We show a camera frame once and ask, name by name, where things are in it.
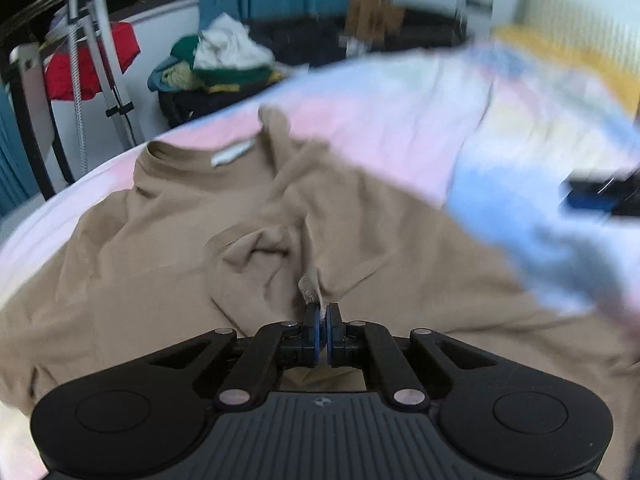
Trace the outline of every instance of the red garment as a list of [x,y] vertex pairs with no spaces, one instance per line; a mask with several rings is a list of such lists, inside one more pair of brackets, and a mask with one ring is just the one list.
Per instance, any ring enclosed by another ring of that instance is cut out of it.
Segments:
[[[133,60],[140,53],[140,46],[133,26],[130,23],[112,23],[111,34],[116,45],[116,53],[122,73],[131,66]],[[98,46],[102,50],[102,41],[98,40]],[[94,62],[91,60],[89,48],[85,45],[78,48],[78,65],[80,67],[80,88],[82,100],[93,99],[100,92],[100,82],[95,73]],[[107,75],[110,77],[108,65],[105,63]],[[71,67],[69,54],[56,53],[52,56],[45,72],[45,83],[49,99],[60,101],[73,101],[74,92],[71,86]]]

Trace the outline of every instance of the brown box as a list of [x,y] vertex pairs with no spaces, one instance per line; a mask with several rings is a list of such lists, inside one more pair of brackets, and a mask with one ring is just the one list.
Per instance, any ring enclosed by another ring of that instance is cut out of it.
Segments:
[[383,41],[387,32],[398,33],[404,9],[389,0],[351,0],[344,31],[361,41]]

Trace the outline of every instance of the bed sheet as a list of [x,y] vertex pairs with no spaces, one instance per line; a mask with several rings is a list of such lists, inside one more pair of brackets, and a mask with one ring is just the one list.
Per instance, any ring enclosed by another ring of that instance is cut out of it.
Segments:
[[[637,224],[561,208],[572,171],[631,171],[640,163],[636,131],[594,76],[500,43],[370,56],[293,78],[162,138],[222,147],[255,134],[261,104],[286,111],[295,135],[324,139],[352,163],[446,207],[471,234],[502,248],[549,308],[640,317]],[[0,249],[0,306],[65,243],[84,211],[132,186],[139,151],[103,164],[16,229]],[[1,477],[42,475],[25,418],[6,410],[3,417]]]

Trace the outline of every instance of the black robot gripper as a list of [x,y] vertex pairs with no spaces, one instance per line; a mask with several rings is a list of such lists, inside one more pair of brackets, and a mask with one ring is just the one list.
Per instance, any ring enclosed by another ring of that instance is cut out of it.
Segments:
[[[286,392],[288,368],[359,368],[367,391]],[[219,328],[47,394],[49,480],[596,479],[612,435],[589,390],[424,328],[320,320]]]

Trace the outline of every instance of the tripod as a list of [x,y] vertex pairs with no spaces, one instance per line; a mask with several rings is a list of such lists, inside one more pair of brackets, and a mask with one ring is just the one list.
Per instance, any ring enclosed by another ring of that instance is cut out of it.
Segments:
[[[104,58],[98,47],[94,23],[97,23]],[[106,115],[111,117],[120,142],[125,150],[145,141],[134,105],[127,92],[122,70],[111,35],[111,25],[106,0],[67,0],[66,42],[68,44],[71,82],[74,94],[74,108],[80,146],[81,173],[88,171],[86,137],[82,116],[82,95],[80,69],[78,65],[78,28],[82,28],[92,62],[100,83],[100,90],[107,105]]]

